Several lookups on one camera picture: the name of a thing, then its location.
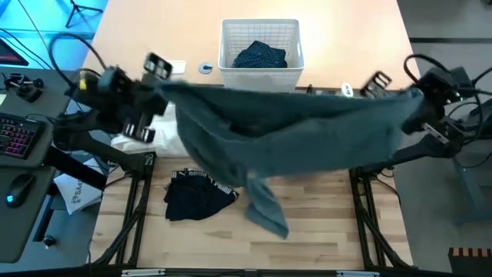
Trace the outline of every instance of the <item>white paper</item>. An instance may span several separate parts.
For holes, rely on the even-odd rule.
[[[7,95],[0,95],[0,105],[4,102]]]
[[[84,165],[90,165],[92,169],[102,173],[95,159],[84,162]],[[101,190],[91,187],[69,175],[62,174],[56,177],[55,184],[58,186],[58,190],[65,200],[69,215],[101,201]]]

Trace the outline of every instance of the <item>monitor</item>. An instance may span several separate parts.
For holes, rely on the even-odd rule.
[[[29,62],[0,39],[0,65],[29,65]]]

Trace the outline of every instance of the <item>desk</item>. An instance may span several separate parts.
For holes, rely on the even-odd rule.
[[[350,82],[360,88],[377,70],[393,79],[390,88],[411,82],[402,64],[412,50],[395,0],[111,1],[92,45],[107,65],[120,65],[131,78],[141,77],[145,56],[155,52],[187,62],[185,73],[174,78],[221,85],[218,46],[225,18],[299,20],[306,65],[299,87],[339,88]],[[198,72],[202,62],[214,65],[211,74]],[[409,66],[418,73],[415,62]],[[84,67],[101,69],[93,55]],[[363,268],[347,171],[270,179],[291,230],[283,240],[244,218],[245,193],[209,219],[166,221],[164,185],[172,170],[183,167],[196,168],[190,159],[159,159],[155,165],[138,267]],[[121,174],[113,173],[109,181]],[[93,257],[103,253],[121,228],[129,183],[105,190],[91,244]],[[382,233],[411,264],[396,196],[374,184],[374,199]]]
[[[348,171],[269,179],[291,230],[283,240],[244,217],[248,196],[242,189],[238,190],[241,195],[233,205],[208,219],[166,220],[164,186],[171,181],[171,171],[184,167],[197,168],[190,159],[158,159],[155,164],[138,267],[363,268]],[[109,176],[108,182],[122,175],[118,170]],[[394,185],[393,179],[380,177]],[[125,179],[105,190],[91,243],[94,259],[103,253],[121,228],[130,182]],[[381,232],[401,258],[411,264],[396,195],[377,182],[372,188]],[[374,251],[374,243],[369,244]]]
[[[225,18],[295,18],[301,28],[305,68],[298,87],[360,88],[381,70],[406,87],[403,60],[412,54],[395,0],[117,0],[109,1],[92,46],[107,65],[140,78],[149,52],[185,60],[188,82],[222,85],[218,69],[221,21]],[[211,62],[209,75],[198,72]],[[410,70],[418,73],[414,61]],[[89,54],[84,67],[101,70]]]
[[[41,78],[45,82],[43,94],[33,103],[28,103],[20,99],[11,92],[7,93],[0,112],[26,116],[32,113],[38,113],[51,117],[56,117],[64,112],[68,105],[69,98],[64,96],[67,86],[56,71],[26,68],[0,68],[0,72],[6,75],[10,73],[26,74],[30,79]],[[37,120],[44,120],[42,117],[36,117]],[[49,136],[52,140],[51,133],[44,133],[43,136]],[[8,168],[0,169],[2,185],[0,185],[0,262],[17,262],[24,250],[25,243],[31,233],[32,226],[39,214],[39,209],[45,200],[46,192],[52,184],[55,168],[42,166],[32,172],[36,176],[36,183],[32,186],[24,205],[17,209],[10,209],[4,201],[11,181],[26,169]]]

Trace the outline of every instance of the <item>dark blue clothing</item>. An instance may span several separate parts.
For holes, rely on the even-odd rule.
[[[233,68],[287,68],[285,50],[254,41],[241,51],[232,63]]]
[[[202,220],[232,204],[239,194],[217,183],[206,172],[184,169],[172,172],[164,201],[166,218],[171,221]]]

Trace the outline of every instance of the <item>computer mouse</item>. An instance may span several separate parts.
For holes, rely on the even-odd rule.
[[[31,174],[21,174],[12,181],[10,188],[5,196],[5,203],[10,208],[18,208],[24,204],[28,196],[29,189],[36,180],[36,177]]]

